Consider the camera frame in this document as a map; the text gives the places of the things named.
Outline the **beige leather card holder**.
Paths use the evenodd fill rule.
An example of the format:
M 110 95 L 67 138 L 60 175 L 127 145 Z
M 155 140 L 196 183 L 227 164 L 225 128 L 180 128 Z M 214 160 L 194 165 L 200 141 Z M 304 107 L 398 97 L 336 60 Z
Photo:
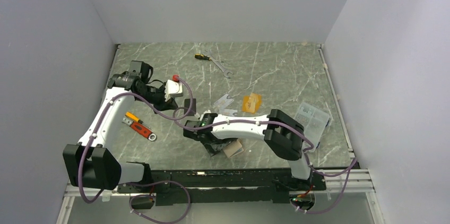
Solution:
M 244 147 L 242 145 L 241 139 L 236 139 L 231 142 L 229 145 L 222 149 L 223 153 L 227 156 L 227 158 L 234 157 L 244 151 Z

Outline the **silver credit card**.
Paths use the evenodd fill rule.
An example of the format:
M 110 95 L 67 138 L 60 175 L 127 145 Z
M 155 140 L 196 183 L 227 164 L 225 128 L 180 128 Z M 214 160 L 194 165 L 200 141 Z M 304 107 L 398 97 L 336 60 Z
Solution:
M 220 109 L 219 114 L 225 115 L 225 116 L 236 117 L 238 115 L 238 110 L 236 110 L 236 109 Z

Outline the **white printed credit card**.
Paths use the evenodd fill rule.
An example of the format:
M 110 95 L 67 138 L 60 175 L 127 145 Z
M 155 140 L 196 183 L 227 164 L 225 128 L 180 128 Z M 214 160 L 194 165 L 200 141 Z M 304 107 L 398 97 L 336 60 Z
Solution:
M 213 104 L 213 107 L 218 108 L 218 109 L 225 109 L 233 102 L 234 102 L 234 99 L 229 94 L 224 94 L 221 98 L 219 98 Z

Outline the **black credit card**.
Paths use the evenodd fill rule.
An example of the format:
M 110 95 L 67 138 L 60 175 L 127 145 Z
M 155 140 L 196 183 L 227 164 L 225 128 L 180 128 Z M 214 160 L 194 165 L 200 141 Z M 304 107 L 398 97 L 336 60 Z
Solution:
M 196 111 L 196 98 L 193 99 L 184 99 L 184 115 L 186 116 L 195 116 L 197 114 Z

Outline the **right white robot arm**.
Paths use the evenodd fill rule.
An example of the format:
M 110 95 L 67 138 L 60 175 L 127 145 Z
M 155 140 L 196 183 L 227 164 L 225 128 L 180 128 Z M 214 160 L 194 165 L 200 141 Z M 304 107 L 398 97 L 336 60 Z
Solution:
M 255 117 L 204 113 L 198 120 L 186 121 L 182 128 L 184 137 L 202 143 L 211 156 L 238 139 L 263 141 L 288 162 L 296 188 L 306 189 L 313 182 L 304 149 L 315 145 L 305 141 L 304 126 L 281 110 L 272 109 L 268 115 Z

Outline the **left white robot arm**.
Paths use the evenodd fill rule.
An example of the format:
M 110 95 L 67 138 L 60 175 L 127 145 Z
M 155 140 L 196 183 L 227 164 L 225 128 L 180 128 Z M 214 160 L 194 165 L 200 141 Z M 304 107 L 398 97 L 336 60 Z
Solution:
M 183 85 L 177 76 L 158 88 L 150 86 L 153 67 L 131 61 L 129 69 L 114 74 L 107 83 L 106 95 L 91 126 L 76 144 L 68 144 L 63 159 L 71 185 L 112 190 L 131 183 L 139 192 L 151 188 L 153 178 L 147 163 L 120 163 L 110 152 L 118 139 L 119 126 L 135 101 L 148 103 L 156 111 L 175 110 Z

